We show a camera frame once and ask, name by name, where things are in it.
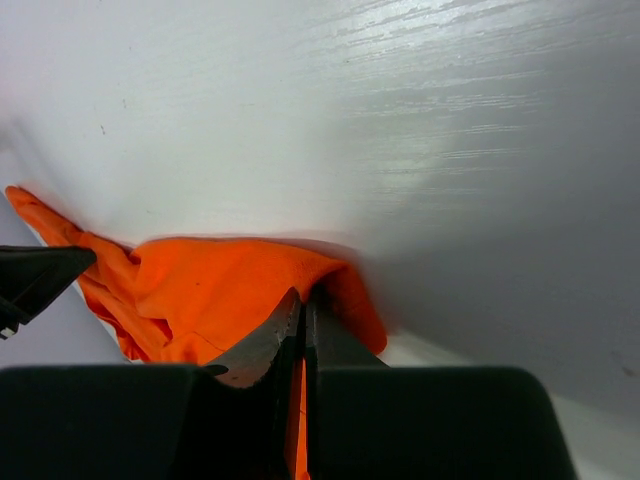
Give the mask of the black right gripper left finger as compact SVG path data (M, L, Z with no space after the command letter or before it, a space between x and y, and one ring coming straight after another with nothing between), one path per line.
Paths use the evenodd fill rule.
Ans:
M205 366L36 366L1 373L5 479L289 479L301 301Z

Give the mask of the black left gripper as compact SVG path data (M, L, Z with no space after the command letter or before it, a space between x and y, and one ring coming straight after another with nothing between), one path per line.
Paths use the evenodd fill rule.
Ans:
M7 340L97 261L87 248L1 247L0 337Z

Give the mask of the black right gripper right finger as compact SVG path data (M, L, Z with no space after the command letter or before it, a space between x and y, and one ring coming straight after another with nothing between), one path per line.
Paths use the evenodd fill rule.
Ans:
M511 367L391 367L315 289L306 306L314 479L573 479L550 397Z

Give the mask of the orange t shirt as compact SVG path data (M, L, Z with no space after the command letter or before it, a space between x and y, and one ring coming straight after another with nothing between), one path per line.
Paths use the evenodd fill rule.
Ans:
M115 331L129 365L205 366L262 325L284 295L301 301L294 375L299 392L293 475L307 464L306 306L315 289L377 358L387 335L357 271L312 251L262 240L169 238L127 251L84 231L28 191L9 187L16 213L43 239L97 261L75 282L89 309Z

